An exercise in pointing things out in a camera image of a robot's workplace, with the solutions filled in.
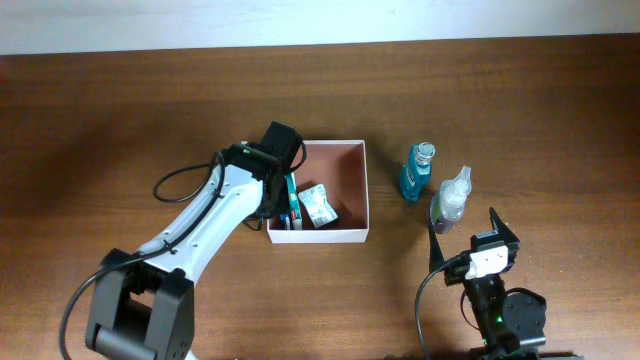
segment bottle with purple liquid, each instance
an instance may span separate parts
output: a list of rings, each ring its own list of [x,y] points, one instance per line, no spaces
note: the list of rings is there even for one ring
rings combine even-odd
[[[445,180],[440,190],[433,196],[429,215],[433,230],[446,234],[462,218],[464,204],[471,192],[471,168],[463,166],[460,174],[453,180]]]

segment white box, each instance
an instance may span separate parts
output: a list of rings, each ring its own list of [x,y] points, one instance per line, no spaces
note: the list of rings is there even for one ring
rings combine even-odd
[[[274,244],[358,243],[369,233],[369,189],[364,140],[305,141],[307,160],[295,172],[296,193],[323,184],[338,220],[314,229],[300,203],[303,230],[281,230],[280,219],[267,220]],[[302,150],[293,161],[297,164]]]

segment plastic bottle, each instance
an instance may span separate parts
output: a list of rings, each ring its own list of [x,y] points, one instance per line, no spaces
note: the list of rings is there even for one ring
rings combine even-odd
[[[400,174],[400,188],[407,202],[418,201],[422,188],[431,179],[431,159],[435,153],[436,148],[427,142],[411,146],[409,160],[402,165]]]
[[[464,204],[471,192],[471,168],[463,166],[453,180],[445,180],[431,200],[431,225],[438,234],[446,234],[462,218]]]

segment bottle cap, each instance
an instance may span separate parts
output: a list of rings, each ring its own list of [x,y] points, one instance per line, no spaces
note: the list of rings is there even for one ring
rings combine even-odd
[[[428,142],[423,142],[416,146],[413,155],[416,160],[416,164],[426,166],[431,163],[431,159],[433,155],[436,154],[435,146],[429,144]]]
[[[471,168],[463,166],[460,174],[444,189],[443,200],[453,206],[464,205],[471,192]]]

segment small white package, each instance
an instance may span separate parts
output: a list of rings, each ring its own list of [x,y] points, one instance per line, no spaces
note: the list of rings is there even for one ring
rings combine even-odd
[[[298,193],[298,199],[304,204],[316,229],[338,218],[338,214],[329,205],[327,191],[322,184],[301,191]]]

